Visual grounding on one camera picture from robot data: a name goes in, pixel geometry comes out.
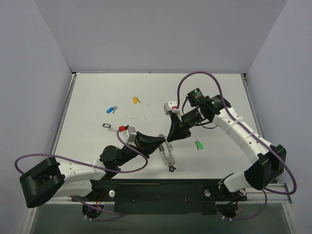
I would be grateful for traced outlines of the metal disc with keyrings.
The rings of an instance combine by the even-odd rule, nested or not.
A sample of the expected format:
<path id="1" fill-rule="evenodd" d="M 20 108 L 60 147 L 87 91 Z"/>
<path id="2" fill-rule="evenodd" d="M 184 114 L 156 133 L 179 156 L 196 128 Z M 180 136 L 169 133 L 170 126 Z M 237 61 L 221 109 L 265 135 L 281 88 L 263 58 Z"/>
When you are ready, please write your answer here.
<path id="1" fill-rule="evenodd" d="M 173 146 L 167 141 L 167 138 L 163 134 L 159 134 L 159 137 L 165 138 L 164 143 L 162 143 L 158 147 L 159 154 L 164 162 L 164 164 L 168 167 L 175 165 L 175 158 L 172 154 Z"/>

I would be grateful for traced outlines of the green tag key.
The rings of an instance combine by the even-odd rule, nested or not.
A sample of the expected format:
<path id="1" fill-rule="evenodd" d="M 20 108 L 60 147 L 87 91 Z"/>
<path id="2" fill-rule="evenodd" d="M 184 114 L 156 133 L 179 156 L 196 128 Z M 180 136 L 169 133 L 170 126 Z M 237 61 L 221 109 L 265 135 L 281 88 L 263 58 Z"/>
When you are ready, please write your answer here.
<path id="1" fill-rule="evenodd" d="M 199 140 L 195 141 L 195 145 L 196 145 L 197 150 L 203 150 L 204 148 Z"/>

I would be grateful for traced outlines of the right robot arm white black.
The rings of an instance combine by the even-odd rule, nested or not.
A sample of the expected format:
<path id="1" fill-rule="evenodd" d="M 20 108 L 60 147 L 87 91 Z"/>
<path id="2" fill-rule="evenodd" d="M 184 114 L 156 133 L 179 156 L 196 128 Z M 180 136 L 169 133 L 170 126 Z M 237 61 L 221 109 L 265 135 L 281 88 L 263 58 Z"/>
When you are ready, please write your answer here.
<path id="1" fill-rule="evenodd" d="M 187 94 L 187 101 L 193 109 L 185 114 L 181 114 L 174 101 L 164 104 L 164 112 L 171 118 L 168 142 L 190 137 L 190 129 L 207 120 L 222 129 L 251 163 L 247 170 L 232 173 L 219 182 L 217 192 L 222 199 L 249 187 L 262 190 L 284 172 L 286 149 L 282 145 L 274 146 L 253 131 L 227 100 L 220 95 L 203 96 L 196 88 Z"/>

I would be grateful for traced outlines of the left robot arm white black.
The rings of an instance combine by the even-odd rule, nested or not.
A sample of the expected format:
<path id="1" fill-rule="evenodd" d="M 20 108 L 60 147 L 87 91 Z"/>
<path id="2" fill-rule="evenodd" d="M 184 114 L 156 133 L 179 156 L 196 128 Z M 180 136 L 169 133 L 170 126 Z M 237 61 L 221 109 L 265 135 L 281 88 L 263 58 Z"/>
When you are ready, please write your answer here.
<path id="1" fill-rule="evenodd" d="M 125 133 L 123 147 L 109 145 L 99 159 L 80 162 L 57 155 L 47 155 L 39 164 L 22 172 L 19 178 L 26 206 L 34 208 L 53 197 L 76 195 L 90 201 L 99 198 L 99 186 L 93 180 L 111 179 L 121 173 L 121 166 L 137 155 L 148 160 L 150 154 L 165 141 L 163 136 L 147 136 L 140 132 Z"/>

